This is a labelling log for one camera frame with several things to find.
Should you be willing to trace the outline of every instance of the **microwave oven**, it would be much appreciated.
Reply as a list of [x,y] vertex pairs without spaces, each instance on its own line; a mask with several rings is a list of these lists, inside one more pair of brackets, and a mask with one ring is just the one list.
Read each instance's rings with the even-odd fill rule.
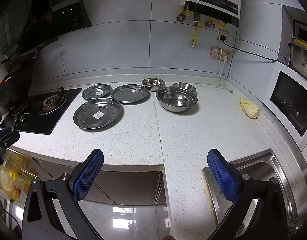
[[263,103],[292,136],[307,163],[307,80],[277,61]]

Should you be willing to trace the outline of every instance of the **white speckled countertop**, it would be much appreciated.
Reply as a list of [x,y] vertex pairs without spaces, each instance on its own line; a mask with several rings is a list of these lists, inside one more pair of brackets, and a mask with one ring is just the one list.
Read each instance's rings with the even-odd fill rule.
[[[116,88],[126,83],[141,84],[108,84]],[[232,161],[272,148],[278,160],[288,164],[263,125],[243,113],[234,94],[214,85],[193,85],[198,104],[187,112],[166,111],[151,92],[141,104],[123,105],[121,120],[98,132],[83,131],[73,122],[75,110],[85,102],[80,93],[50,135],[20,132],[20,140],[14,146],[41,159],[57,162],[53,159],[57,158],[61,164],[82,162],[94,148],[99,148],[107,170],[163,168],[171,234],[177,239],[205,240],[216,228],[202,171],[210,149],[217,148],[227,161]],[[89,86],[66,89],[81,87],[83,91]]]

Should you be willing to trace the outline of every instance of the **stainless steel sink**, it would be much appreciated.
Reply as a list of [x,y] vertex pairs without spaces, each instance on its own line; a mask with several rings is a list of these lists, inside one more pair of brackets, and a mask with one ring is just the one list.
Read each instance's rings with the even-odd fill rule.
[[[249,174],[253,179],[268,181],[270,178],[275,177],[279,180],[282,186],[282,194],[286,205],[288,226],[290,222],[296,217],[297,210],[295,200],[291,191],[289,182],[278,162],[272,149],[268,149],[257,154],[235,160],[230,162],[237,170],[243,174]],[[213,176],[209,167],[204,168],[205,178],[207,180],[209,192],[214,205],[215,217],[217,224],[219,224],[226,212],[232,206],[232,202],[225,199],[215,177]],[[258,200],[254,199],[243,221],[245,228],[247,228],[252,214],[255,211]]]

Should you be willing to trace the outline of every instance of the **yellow pot lid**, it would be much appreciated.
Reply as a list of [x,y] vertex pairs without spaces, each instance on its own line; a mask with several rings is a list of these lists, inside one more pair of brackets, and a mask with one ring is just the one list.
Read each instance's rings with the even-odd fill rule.
[[296,42],[296,43],[298,43],[298,44],[301,44],[301,45],[303,45],[303,46],[305,46],[305,47],[307,48],[307,42],[304,41],[304,40],[301,40],[301,39],[299,39],[299,38],[292,38],[292,41],[293,41],[293,42]]

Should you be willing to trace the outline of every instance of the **power cord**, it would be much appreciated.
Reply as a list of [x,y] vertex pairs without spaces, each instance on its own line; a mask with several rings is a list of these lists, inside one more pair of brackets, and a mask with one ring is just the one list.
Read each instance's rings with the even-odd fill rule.
[[20,231],[21,231],[21,227],[20,227],[20,225],[19,225],[17,219],[15,219],[13,215],[9,214],[9,212],[7,212],[7,210],[5,210],[4,208],[3,208],[3,210],[15,220],[15,222],[17,223],[17,225],[19,226],[19,229],[20,229]]
[[240,51],[242,51],[242,52],[245,52],[245,53],[248,53],[248,54],[251,54],[251,55],[255,55],[255,56],[258,56],[258,57],[262,57],[262,58],[267,59],[267,60],[277,61],[276,59],[263,57],[263,56],[260,56],[260,55],[258,55],[258,54],[255,54],[255,53],[251,53],[251,52],[244,51],[244,50],[242,50],[242,49],[238,49],[238,48],[235,48],[235,47],[233,47],[233,46],[230,46],[230,45],[228,45],[228,44],[226,44],[226,43],[224,42],[224,41],[226,40],[226,37],[225,37],[224,35],[221,35],[221,36],[219,37],[219,39],[222,40],[223,44],[225,44],[226,46],[228,46],[228,47],[230,47],[230,48],[237,49],[237,50],[240,50]]
[[221,46],[221,39],[220,39],[220,35],[219,35],[219,28],[218,28],[218,25],[217,25],[217,30],[218,30],[218,37],[219,37],[219,44],[220,44],[220,57],[219,57],[219,74],[218,74],[218,83],[217,85],[215,86],[216,88],[218,87],[224,87],[225,89],[227,89],[228,91],[230,91],[231,93],[233,92],[233,88],[232,86],[227,82],[227,81],[223,81],[221,82],[221,73],[223,71],[223,68],[224,68],[224,65],[226,64],[227,60],[228,60],[228,57],[227,56],[224,56],[223,57],[223,66],[222,68],[220,69],[220,61],[221,61],[221,55],[222,55],[222,46]]

